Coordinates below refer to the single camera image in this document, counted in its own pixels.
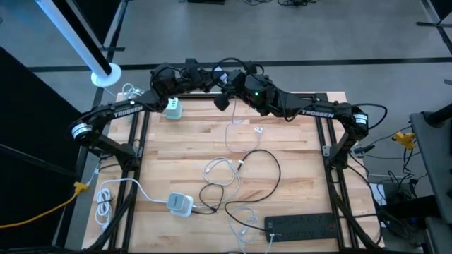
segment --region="yellow cable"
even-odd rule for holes
[[[12,224],[7,224],[7,225],[0,225],[0,229],[7,229],[7,228],[10,228],[10,227],[14,227],[14,226],[22,226],[24,224],[33,222],[36,219],[39,219],[40,217],[48,215],[51,212],[55,212],[56,210],[58,210],[58,209],[62,208],[63,206],[69,204],[71,201],[73,201],[78,196],[78,194],[80,194],[82,191],[86,191],[88,189],[87,185],[85,185],[83,183],[79,183],[79,182],[75,182],[74,186],[76,187],[76,189],[74,191],[74,194],[73,194],[72,198],[69,198],[69,200],[67,200],[66,202],[64,202],[64,203],[58,205],[57,207],[54,207],[54,208],[52,208],[52,209],[50,209],[50,210],[48,210],[46,212],[43,212],[42,214],[39,214],[39,215],[37,215],[37,216],[35,216],[35,217],[31,218],[31,219],[27,219],[26,221],[12,223]]]

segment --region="black desk leg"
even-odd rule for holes
[[[397,204],[384,205],[382,208],[399,219],[440,217],[434,195],[415,198],[414,200]]]

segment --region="power strip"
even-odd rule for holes
[[[273,233],[273,242],[336,238],[333,214],[302,214],[265,217],[267,242]]]

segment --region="white pole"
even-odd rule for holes
[[[118,65],[110,63],[112,72],[108,75],[104,69],[97,62],[95,57],[91,54],[90,50],[83,43],[83,40],[77,35],[76,31],[72,28],[71,24],[65,19],[63,14],[55,6],[52,0],[35,0],[37,5],[45,12],[47,17],[58,28],[60,33],[69,41],[72,47],[77,51],[78,55],[84,60],[84,62],[90,67],[93,74],[91,80],[94,85],[99,87],[107,87],[115,84],[121,77],[121,69]]]

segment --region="yellow object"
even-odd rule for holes
[[[35,217],[31,218],[31,219],[27,219],[26,221],[23,221],[23,222],[17,222],[17,223],[12,223],[12,224],[7,224],[7,225],[0,225],[0,229],[7,229],[7,228],[10,228],[10,227],[14,227],[14,226],[22,226],[22,225],[24,225],[24,224],[30,223],[30,222],[32,222],[32,221],[35,221],[36,219],[39,219],[40,217],[43,217],[43,216],[45,216],[45,215],[48,215],[48,214],[51,213],[51,212],[55,212],[55,211],[58,210],[59,208],[62,208],[63,206],[69,204],[69,203],[70,203],[72,200],[74,200],[74,199],[78,196],[78,194],[80,194],[82,191],[86,191],[86,190],[88,189],[88,186],[87,186],[86,184],[83,184],[83,183],[75,182],[73,185],[76,187],[76,189],[75,189],[75,191],[74,191],[74,194],[73,194],[72,198],[69,198],[69,200],[67,200],[66,202],[64,202],[64,203],[62,203],[62,204],[60,204],[60,205],[58,205],[57,207],[54,207],[54,208],[48,210],[47,212],[43,212],[42,214],[39,214],[39,215],[37,215],[37,216],[35,216]]]
[[[416,147],[414,133],[401,133],[399,131],[393,136],[393,140],[398,141],[407,150],[413,150]]]

